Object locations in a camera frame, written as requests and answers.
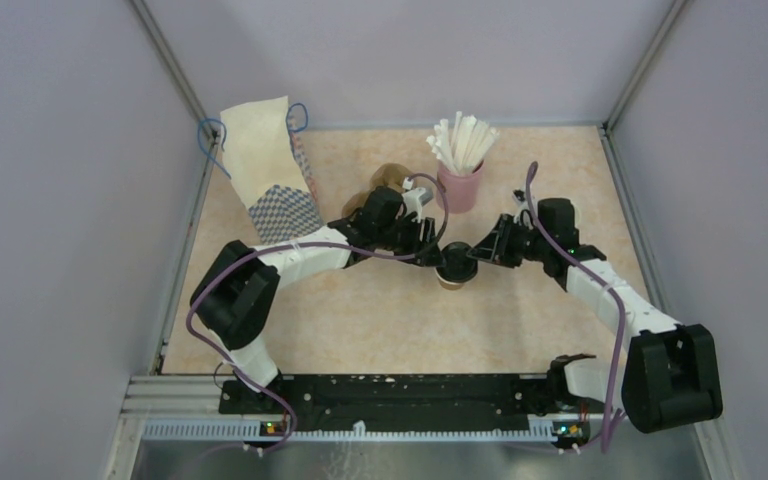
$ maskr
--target black lid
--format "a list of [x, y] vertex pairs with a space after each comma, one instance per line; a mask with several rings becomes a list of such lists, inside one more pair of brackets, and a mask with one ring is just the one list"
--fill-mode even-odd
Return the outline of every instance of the black lid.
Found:
[[437, 267], [437, 275], [450, 283], [466, 283], [478, 273], [478, 261], [466, 256], [470, 246], [464, 242], [452, 242], [443, 249], [446, 265]]

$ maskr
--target paper bag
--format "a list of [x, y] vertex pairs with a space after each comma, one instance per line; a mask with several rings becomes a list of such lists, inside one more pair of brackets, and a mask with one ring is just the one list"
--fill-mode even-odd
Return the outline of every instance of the paper bag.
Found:
[[223, 110], [228, 138], [222, 163], [264, 244], [291, 240], [324, 225], [316, 186], [287, 97]]

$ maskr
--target white wall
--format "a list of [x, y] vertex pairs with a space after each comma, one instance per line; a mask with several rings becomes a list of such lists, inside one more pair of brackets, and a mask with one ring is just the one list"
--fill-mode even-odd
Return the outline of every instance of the white wall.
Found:
[[289, 94], [314, 127], [604, 120], [670, 0], [149, 0], [208, 113]]
[[124, 1], [0, 1], [0, 479], [100, 476], [203, 165]]
[[616, 132], [679, 318], [717, 342], [751, 478], [768, 478], [768, 2], [694, 2]]

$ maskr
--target beige marble table surface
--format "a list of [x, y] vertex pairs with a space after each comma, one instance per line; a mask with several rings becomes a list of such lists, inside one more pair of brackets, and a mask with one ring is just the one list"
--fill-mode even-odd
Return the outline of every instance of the beige marble table surface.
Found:
[[[383, 163], [435, 172], [431, 129], [310, 131], [302, 134], [324, 220], [365, 188]], [[628, 228], [595, 127], [503, 128], [487, 157], [478, 204], [452, 215], [441, 245], [474, 244], [502, 212], [537, 160], [537, 198], [565, 196], [580, 212], [582, 243], [601, 249], [615, 270], [645, 293]], [[432, 202], [429, 216], [442, 220]], [[211, 373], [219, 356], [184, 327], [195, 286], [227, 242], [258, 244], [230, 182], [214, 169], [189, 260], [164, 373]], [[613, 334], [539, 264], [512, 270], [480, 264], [458, 291], [441, 288], [433, 269], [369, 259], [305, 279], [275, 297], [265, 338], [285, 373], [540, 372], [561, 354], [609, 358]]]

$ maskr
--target pink cup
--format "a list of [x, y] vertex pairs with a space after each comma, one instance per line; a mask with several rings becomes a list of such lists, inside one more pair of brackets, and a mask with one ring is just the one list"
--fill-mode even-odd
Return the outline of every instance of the pink cup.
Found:
[[[449, 213], [466, 213], [475, 206], [478, 199], [478, 185], [484, 173], [484, 162], [478, 164], [474, 172], [466, 176], [455, 175], [442, 162], [437, 162], [437, 180], [446, 192], [449, 203]], [[443, 200], [437, 197], [437, 205], [443, 208]]]

